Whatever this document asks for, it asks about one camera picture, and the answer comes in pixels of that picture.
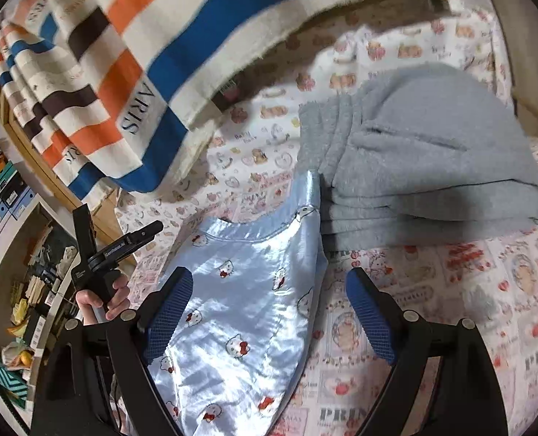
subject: screw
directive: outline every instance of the screw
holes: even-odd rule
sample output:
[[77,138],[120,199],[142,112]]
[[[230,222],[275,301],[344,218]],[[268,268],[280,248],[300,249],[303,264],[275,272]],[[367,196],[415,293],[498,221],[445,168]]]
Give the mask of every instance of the screw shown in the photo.
[[463,328],[467,328],[468,330],[471,330],[475,327],[475,322],[473,320],[470,320],[469,318],[463,318],[461,324],[463,325]]
[[408,322],[411,322],[411,323],[414,323],[414,322],[418,321],[418,313],[416,311],[407,310],[407,311],[404,312],[404,314],[402,316],[405,317],[405,320],[407,320]]
[[65,323],[65,329],[67,331],[74,330],[78,326],[79,326],[79,320],[75,320],[73,318],[70,320],[67,320],[67,322]]
[[120,314],[120,318],[124,320],[125,322],[129,322],[133,320],[136,317],[136,312],[134,310],[124,310],[122,311],[122,314]]

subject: human hand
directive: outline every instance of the human hand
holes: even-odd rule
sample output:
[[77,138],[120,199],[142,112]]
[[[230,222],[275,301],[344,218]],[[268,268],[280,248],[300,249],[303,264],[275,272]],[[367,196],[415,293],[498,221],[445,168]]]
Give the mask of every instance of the human hand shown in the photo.
[[[117,317],[122,311],[127,310],[130,307],[130,301],[128,299],[129,287],[128,278],[121,274],[113,283],[116,294],[111,298],[107,304],[108,312],[105,314],[105,318],[110,321]],[[75,301],[79,305],[79,309],[84,316],[84,325],[97,324],[97,319],[93,313],[93,307],[101,308],[103,302],[96,294],[91,290],[80,290],[75,295]]]

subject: blue foam pad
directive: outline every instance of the blue foam pad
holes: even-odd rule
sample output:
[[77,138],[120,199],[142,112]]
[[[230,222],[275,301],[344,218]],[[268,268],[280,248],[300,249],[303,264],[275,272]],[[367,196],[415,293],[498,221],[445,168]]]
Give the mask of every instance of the blue foam pad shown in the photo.
[[346,276],[346,294],[376,355],[394,364],[396,352],[392,348],[390,326],[354,270],[350,270]]
[[148,337],[144,351],[146,363],[151,364],[155,358],[164,354],[191,296],[192,275],[187,270],[166,297],[146,332]]

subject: bed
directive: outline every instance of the bed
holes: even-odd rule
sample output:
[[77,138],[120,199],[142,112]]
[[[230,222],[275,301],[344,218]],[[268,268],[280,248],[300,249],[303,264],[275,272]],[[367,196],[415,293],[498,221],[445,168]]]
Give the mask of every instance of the bed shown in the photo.
[[[302,28],[248,67],[240,80],[251,95],[223,114],[173,199],[143,203],[120,195],[116,216],[124,232],[154,219],[165,225],[137,256],[132,304],[154,290],[165,258],[202,215],[252,221],[287,196],[300,104],[351,92],[380,71],[440,60],[474,75],[513,110],[498,18],[446,1],[449,11],[441,0],[372,0]],[[532,148],[538,160],[538,139]],[[332,253],[305,374],[272,434],[352,435],[384,384],[389,368],[375,357],[345,297],[353,267],[428,320],[471,317],[497,371],[510,435],[523,433],[538,414],[538,228],[459,245]],[[424,416],[437,365],[427,365],[411,432]]]

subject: plastic bag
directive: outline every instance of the plastic bag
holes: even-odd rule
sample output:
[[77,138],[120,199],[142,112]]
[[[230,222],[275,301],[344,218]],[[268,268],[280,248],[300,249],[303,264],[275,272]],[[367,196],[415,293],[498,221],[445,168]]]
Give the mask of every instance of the plastic bag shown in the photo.
[[29,350],[25,343],[12,341],[0,352],[1,360],[8,370],[30,369],[33,358]]

